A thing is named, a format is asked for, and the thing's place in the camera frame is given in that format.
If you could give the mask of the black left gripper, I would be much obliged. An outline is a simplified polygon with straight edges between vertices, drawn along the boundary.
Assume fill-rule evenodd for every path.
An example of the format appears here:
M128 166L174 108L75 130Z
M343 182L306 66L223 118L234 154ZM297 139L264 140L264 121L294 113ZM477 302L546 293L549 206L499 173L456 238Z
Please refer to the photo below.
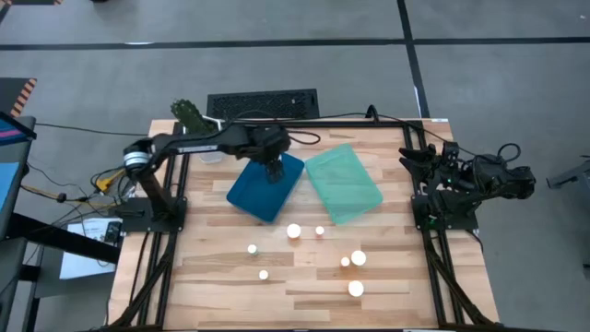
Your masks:
M279 156L290 147L287 129L277 124L258 126L251 131L251 139L250 159L266 163L265 175L270 184L280 181L284 176L284 167Z

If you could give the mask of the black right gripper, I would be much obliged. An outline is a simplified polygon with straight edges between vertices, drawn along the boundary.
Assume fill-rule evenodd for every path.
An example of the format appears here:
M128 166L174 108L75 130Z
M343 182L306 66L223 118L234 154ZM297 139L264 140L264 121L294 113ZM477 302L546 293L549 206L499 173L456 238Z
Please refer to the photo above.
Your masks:
M455 153L436 155L436 147L429 144L426 148L400 148L404 158L400 163L408 170L412 178L423 182L422 193L431 195L439 186L446 190L466 191L466 183L461 178L461 159Z

